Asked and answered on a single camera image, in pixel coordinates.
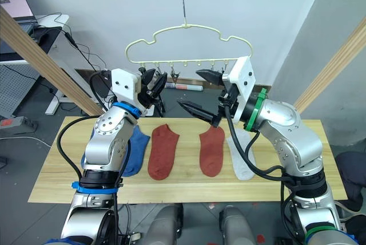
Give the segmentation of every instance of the black cable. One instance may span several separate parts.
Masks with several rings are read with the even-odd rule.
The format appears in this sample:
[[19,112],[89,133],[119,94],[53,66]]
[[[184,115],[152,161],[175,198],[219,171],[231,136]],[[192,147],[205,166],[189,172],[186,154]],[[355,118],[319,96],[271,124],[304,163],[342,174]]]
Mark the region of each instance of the black cable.
[[98,100],[99,104],[102,105],[102,108],[104,108],[105,110],[107,110],[107,108],[105,107],[104,103],[102,102],[102,100],[99,98],[96,90],[94,89],[94,85],[93,85],[93,78],[95,76],[99,76],[100,72],[94,72],[90,77],[89,77],[89,86],[91,89],[91,92],[93,92],[95,98]]
[[88,48],[88,51],[89,51],[89,54],[90,55],[94,55],[94,56],[96,56],[96,57],[98,57],[99,58],[99,60],[101,60],[102,62],[103,62],[103,64],[104,64],[104,67],[105,68],[107,68],[107,63],[99,56],[99,55],[97,55],[96,53],[91,53],[90,52],[90,49],[89,49],[89,47],[88,46],[86,46],[86,45],[83,45],[83,44],[79,44],[79,43],[76,43],[77,45],[81,45],[81,46],[84,46],[84,47],[86,47],[86,48]]
[[[126,157],[125,157],[125,161],[124,161],[124,164],[122,165],[122,168],[118,174],[118,177],[116,179],[116,182],[114,183],[114,187],[115,188],[118,188],[119,184],[120,184],[120,181],[121,181],[121,177],[126,169],[126,166],[127,166],[127,163],[128,163],[128,160],[130,159],[130,154],[131,154],[131,141],[128,140],[127,142],[128,144],[128,150],[127,150],[127,153],[126,153]],[[117,204],[117,193],[115,192],[113,194],[113,200],[114,200],[114,205],[113,205],[113,211],[114,211],[114,224],[115,224],[115,228],[114,228],[114,244],[117,245],[118,243],[118,221],[119,221],[119,218],[118,218],[118,204]]]
[[[281,203],[280,206],[282,206],[283,202],[284,202],[284,197],[285,197],[285,183],[283,181],[281,181],[281,191],[280,191],[280,195],[281,195]],[[290,219],[286,216],[286,214],[284,214],[284,218],[288,223],[291,223]]]
[[235,128],[234,128],[233,121],[232,121],[231,115],[230,115],[230,107],[227,106],[227,105],[225,105],[225,115],[226,115],[226,119],[228,120],[230,134],[231,134],[231,136],[233,138],[235,147],[237,148],[239,154],[241,155],[241,157],[243,158],[243,160],[248,165],[248,167],[250,168],[251,171],[253,171],[256,175],[258,175],[260,177],[263,177],[265,179],[268,179],[268,180],[273,180],[273,181],[290,181],[290,182],[293,181],[292,178],[287,177],[287,176],[275,177],[275,176],[267,175],[267,174],[275,171],[276,169],[280,169],[282,171],[282,173],[283,173],[284,172],[284,168],[282,166],[279,166],[279,165],[273,166],[273,167],[270,167],[269,169],[266,169],[266,170],[263,171],[263,170],[257,168],[255,165],[253,165],[253,163],[250,162],[250,159],[248,157],[248,153],[249,153],[249,150],[250,150],[251,146],[254,144],[254,142],[259,137],[259,134],[260,133],[259,132],[256,133],[256,135],[254,136],[254,138],[252,138],[251,141],[246,146],[245,152],[243,152],[242,147],[241,147],[241,145],[239,143],[238,137],[236,136],[236,133],[235,133]]
[[[75,48],[75,46],[73,45],[73,44],[71,44],[70,43],[70,41],[68,40],[68,43],[70,44],[70,46],[73,48],[73,49],[75,49],[75,50],[78,50],[77,48]],[[82,51],[83,53],[86,53],[87,54],[87,60],[89,61],[90,60],[90,55],[92,54],[92,53],[90,53],[90,49],[89,49],[89,47],[88,46],[85,46],[85,47],[87,47],[88,48],[88,52],[83,52],[82,50],[80,50],[80,51]],[[99,70],[102,70],[101,69],[101,67],[99,66],[99,65],[96,65],[96,64],[93,64],[93,63],[91,63],[90,62],[90,64],[91,65],[93,65],[93,66],[96,66],[96,67],[98,67],[99,68]]]
[[127,210],[127,226],[126,226],[126,233],[125,233],[125,236],[127,236],[129,230],[130,230],[130,223],[131,223],[131,213],[130,213],[130,206],[128,206],[128,204],[125,204],[126,205],[126,210]]
[[45,35],[46,33],[50,32],[51,30],[58,30],[60,32],[63,32],[64,34],[66,33],[66,31],[62,30],[62,29],[56,29],[55,27],[46,27],[46,26],[42,26],[42,25],[38,25],[38,27],[43,27],[43,28],[46,28],[46,30],[41,34],[39,35],[39,37],[41,38],[43,35]]
[[[12,69],[12,68],[10,68],[10,67],[8,67],[7,65],[3,65],[4,67],[6,67],[8,70],[11,70],[11,71],[13,71],[13,72],[16,72],[16,73],[18,73],[19,75],[21,75],[21,76],[23,76],[23,77],[25,77],[25,78],[28,78],[28,79],[32,79],[32,80],[34,80],[34,81],[36,81],[37,82],[37,79],[36,78],[34,78],[34,77],[30,77],[30,76],[27,76],[27,75],[24,75],[23,73],[20,73],[19,71],[17,71],[17,70],[15,70],[15,69]],[[56,97],[56,99],[57,99],[57,102],[58,102],[58,104],[59,104],[59,107],[60,107],[60,109],[62,109],[62,110],[64,110],[64,111],[66,111],[66,112],[69,112],[69,111],[71,111],[71,110],[73,110],[73,109],[75,109],[76,107],[77,107],[77,105],[75,105],[74,107],[72,107],[71,109],[65,109],[65,108],[63,108],[62,107],[62,103],[59,101],[59,98],[57,97],[57,95],[53,92],[53,88],[51,88],[51,87],[49,87],[49,86],[46,86],[45,84],[42,84],[41,82],[39,82],[38,84],[40,84],[41,86],[44,86],[45,88],[48,88],[48,90],[49,90],[49,93],[51,93],[54,97]]]
[[117,102],[117,96],[113,96],[113,97],[109,98],[109,100],[108,100],[108,108],[109,109],[113,105],[114,102]]
[[[61,22],[58,22],[58,21],[56,21],[61,15],[62,15],[62,13],[61,12],[55,12],[55,13],[50,13],[50,14],[48,14],[48,15],[46,15],[46,16],[42,16],[42,17],[39,17],[39,18],[37,18],[37,20],[38,19],[42,19],[42,18],[45,18],[45,17],[47,17],[47,16],[49,16],[49,15],[56,15],[56,14],[59,14],[59,16],[58,17],[56,17],[56,19],[55,20],[53,20],[54,22],[56,22],[56,23],[61,23]],[[66,39],[68,40],[68,42],[77,50],[77,51],[79,51],[80,52],[80,54],[81,54],[81,56],[83,56],[83,58],[86,60],[86,62],[91,66],[91,68],[95,71],[95,72],[97,72],[97,70],[95,69],[95,67],[94,67],[94,65],[89,61],[89,59],[88,58],[86,58],[85,57],[85,55],[84,55],[84,53],[79,49],[79,47],[78,47],[78,44],[75,42],[75,40],[74,40],[74,38],[73,38],[73,33],[72,33],[72,30],[71,30],[71,27],[70,26],[68,26],[67,24],[65,24],[65,23],[62,23],[62,24],[64,24],[64,25],[66,25],[69,29],[70,29],[70,34],[68,33],[68,32],[65,32],[64,30],[63,30],[63,34],[65,35],[65,37],[66,37]],[[101,61],[103,61],[103,63],[106,65],[106,63],[105,63],[105,61],[102,59],[102,58],[100,58],[99,57],[99,59],[101,60]],[[108,89],[110,89],[109,88],[109,86],[106,84],[106,82],[103,80],[103,78],[102,77],[100,77],[100,79],[101,79],[101,81],[103,82],[103,84],[108,88]]]
[[54,22],[56,22],[56,23],[60,23],[60,24],[62,24],[62,25],[64,25],[64,26],[67,26],[67,27],[70,29],[70,35],[72,36],[73,34],[72,34],[72,31],[71,31],[71,27],[70,27],[69,25],[67,25],[66,23],[62,23],[62,22],[56,21],[59,17],[61,17],[61,15],[62,15],[62,13],[61,13],[61,12],[54,12],[54,13],[50,13],[50,14],[47,14],[47,15],[45,15],[45,16],[39,17],[39,18],[37,18],[36,20],[46,18],[46,17],[48,17],[48,16],[50,16],[50,15],[57,15],[57,14],[59,14],[59,15],[58,15],[58,16],[57,16],[53,21],[54,21]]
[[115,192],[113,194],[113,201],[114,201],[114,205],[113,205],[113,211],[114,211],[114,243],[113,245],[118,245],[118,228],[119,228],[119,224],[118,224],[118,205],[117,205],[117,193]]
[[124,207],[126,206],[126,204],[123,204],[122,206],[121,206],[121,208],[119,208],[118,209],[118,211],[120,212]]
[[282,223],[284,224],[286,232],[292,238],[292,240],[295,241],[295,243],[298,244],[298,245],[303,245],[300,241],[297,240],[294,233],[290,230],[290,228],[287,224],[287,221],[285,220],[285,218],[286,218],[286,213],[285,213],[286,207],[287,207],[288,203],[294,198],[294,196],[295,196],[295,192],[291,192],[291,194],[288,196],[288,198],[286,198],[285,201],[283,202],[283,204],[281,205],[281,220],[282,220]]
[[63,151],[62,146],[61,146],[61,138],[63,136],[63,134],[74,124],[76,124],[77,122],[83,121],[83,120],[87,120],[87,119],[91,119],[91,118],[98,118],[99,115],[92,115],[92,116],[85,116],[85,117],[81,117],[81,118],[77,118],[76,120],[68,123],[59,133],[59,135],[57,136],[57,149],[60,152],[61,156],[66,160],[66,162],[68,162],[70,164],[71,167],[73,167],[73,169],[75,170],[76,174],[78,175],[79,181],[81,179],[81,172],[79,170],[79,168],[71,161],[71,159],[66,155],[66,153]]

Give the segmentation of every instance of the white hanger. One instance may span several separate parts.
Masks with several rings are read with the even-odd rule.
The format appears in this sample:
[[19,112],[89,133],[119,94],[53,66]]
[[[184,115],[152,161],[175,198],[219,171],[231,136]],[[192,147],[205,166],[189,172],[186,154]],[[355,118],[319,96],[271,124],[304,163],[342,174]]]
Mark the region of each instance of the white hanger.
[[167,27],[165,29],[161,29],[161,30],[158,30],[156,31],[154,34],[153,34],[153,40],[148,42],[147,40],[145,39],[139,39],[139,40],[136,40],[136,41],[133,41],[132,43],[128,44],[126,49],[125,49],[125,55],[126,55],[126,58],[128,61],[130,61],[131,63],[135,63],[135,64],[142,64],[142,66],[145,66],[145,64],[148,64],[148,63],[153,63],[155,65],[159,65],[160,63],[169,63],[170,66],[173,66],[174,63],[177,63],[177,62],[180,62],[180,63],[183,63],[184,66],[187,66],[188,62],[196,62],[198,66],[201,65],[202,62],[211,62],[211,65],[214,65],[215,62],[217,61],[224,61],[225,62],[225,65],[228,64],[229,61],[236,61],[238,59],[238,57],[236,58],[214,58],[214,59],[193,59],[193,60],[157,60],[157,61],[133,61],[130,56],[129,56],[129,49],[135,45],[135,44],[138,44],[140,42],[144,42],[146,43],[147,45],[152,45],[154,43],[157,42],[157,39],[156,39],[156,36],[160,33],[163,33],[163,32],[166,32],[166,31],[169,31],[169,30],[174,30],[174,29],[190,29],[192,27],[196,27],[196,28],[199,28],[199,29],[207,29],[207,30],[211,30],[211,31],[214,31],[218,34],[218,39],[221,40],[221,41],[224,41],[224,42],[228,42],[230,39],[237,39],[239,41],[242,41],[242,42],[245,42],[249,48],[250,48],[250,54],[249,54],[249,57],[252,56],[253,54],[253,48],[252,48],[252,44],[250,44],[250,42],[244,38],[241,38],[241,37],[238,37],[238,36],[234,36],[234,35],[231,35],[229,36],[228,38],[223,38],[222,37],[222,34],[219,30],[213,28],[213,27],[210,27],[210,26],[202,26],[202,25],[192,25],[192,24],[189,24],[187,23],[187,19],[186,19],[186,15],[185,15],[185,4],[184,4],[184,0],[182,0],[183,2],[183,15],[184,15],[184,24],[181,25],[181,26],[171,26],[171,27]]

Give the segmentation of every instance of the green ring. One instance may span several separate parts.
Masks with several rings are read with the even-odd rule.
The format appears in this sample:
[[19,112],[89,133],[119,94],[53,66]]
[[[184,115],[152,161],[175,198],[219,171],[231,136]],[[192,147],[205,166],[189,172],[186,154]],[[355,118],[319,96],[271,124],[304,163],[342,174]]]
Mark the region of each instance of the green ring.
[[267,90],[265,88],[262,88],[261,92],[258,94],[258,99],[257,99],[257,102],[256,102],[256,106],[254,107],[252,115],[250,116],[249,121],[248,121],[248,123],[246,125],[246,128],[245,128],[245,130],[248,131],[248,132],[250,132],[250,130],[253,127],[254,122],[257,119],[257,115],[258,115],[258,112],[259,112],[260,108],[262,107],[262,103],[263,103],[263,100],[265,99],[265,93],[266,92],[267,92]]
[[318,226],[318,227],[312,228],[305,235],[305,240],[307,240],[308,237],[310,235],[314,234],[315,232],[329,231],[329,230],[337,230],[337,229],[335,227],[333,227],[333,226]]

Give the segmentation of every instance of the wooden tabletop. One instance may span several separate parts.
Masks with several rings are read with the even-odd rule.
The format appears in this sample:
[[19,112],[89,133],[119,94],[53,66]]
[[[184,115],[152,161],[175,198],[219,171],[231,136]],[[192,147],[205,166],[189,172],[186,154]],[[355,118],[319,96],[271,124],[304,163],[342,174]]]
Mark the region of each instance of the wooden tabletop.
[[[77,117],[65,117],[61,126]],[[62,138],[65,153],[80,166],[80,159],[89,141],[95,119],[81,121],[72,126]],[[200,170],[199,134],[208,130],[209,125],[195,118],[141,118],[140,130],[151,136],[154,128],[168,124],[179,134],[174,166],[168,178],[156,181],[148,174],[151,139],[145,151],[142,169],[137,175],[124,178],[124,186],[118,192],[119,203],[172,203],[172,202],[219,202],[219,201],[279,201],[280,183],[254,176],[248,181],[235,177],[227,143],[224,143],[224,162],[216,177],[205,176]],[[323,161],[327,181],[332,187],[336,200],[346,199],[346,193],[337,170],[333,154],[320,120],[304,120],[323,143]],[[220,127],[225,137],[230,136],[226,120]],[[262,135],[253,146],[257,166],[261,169],[279,164],[278,157],[270,142]],[[71,183],[77,175],[59,154],[56,142],[43,164],[38,179],[29,197],[35,203],[70,203],[75,190]]]

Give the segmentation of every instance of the red sock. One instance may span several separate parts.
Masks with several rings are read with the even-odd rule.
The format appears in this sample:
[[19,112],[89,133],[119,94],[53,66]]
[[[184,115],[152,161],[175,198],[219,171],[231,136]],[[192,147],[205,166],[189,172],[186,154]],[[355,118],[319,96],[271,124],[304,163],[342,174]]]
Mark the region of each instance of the red sock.
[[225,133],[220,127],[210,127],[208,131],[200,134],[200,168],[210,177],[218,175],[222,168],[224,157]]
[[179,135],[165,124],[153,130],[151,139],[148,173],[152,179],[163,180],[169,176],[173,168]]

